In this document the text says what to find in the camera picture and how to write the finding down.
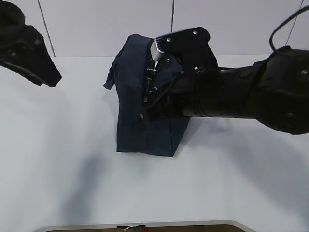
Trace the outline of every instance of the cable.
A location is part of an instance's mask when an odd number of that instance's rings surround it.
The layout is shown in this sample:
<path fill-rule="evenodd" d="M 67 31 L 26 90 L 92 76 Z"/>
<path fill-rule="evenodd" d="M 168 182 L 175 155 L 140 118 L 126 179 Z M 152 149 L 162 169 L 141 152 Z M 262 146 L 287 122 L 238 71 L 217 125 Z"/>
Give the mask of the cable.
<path fill-rule="evenodd" d="M 278 51 L 275 46 L 274 46 L 274 35 L 281 29 L 283 28 L 287 23 L 289 23 L 292 19 L 296 18 L 297 16 L 299 16 L 300 14 L 304 13 L 305 11 L 309 10 L 309 5 L 305 6 L 301 9 L 299 9 L 298 11 L 296 11 L 294 14 L 292 14 L 290 17 L 288 17 L 286 20 L 284 20 L 283 23 L 281 23 L 271 34 L 270 38 L 269 38 L 269 45 L 271 47 L 271 49 L 274 51 L 274 53 L 280 54 L 282 56 L 289 56 L 286 53 L 280 52 Z"/>
<path fill-rule="evenodd" d="M 156 100 L 153 102 L 153 103 L 151 103 L 149 106 L 147 106 L 146 108 L 147 109 L 150 109 L 150 108 L 152 108 L 155 104 L 157 104 L 159 101 L 160 101 L 160 99 L 171 89 L 171 88 L 173 88 L 173 86 L 174 86 L 174 83 L 175 83 L 175 81 L 178 79 L 178 77 L 179 76 L 181 76 L 180 74 L 179 75 L 176 75 L 174 78 L 173 78 L 173 80 L 171 81 L 171 83 L 169 84 L 169 86 L 156 98 Z"/>

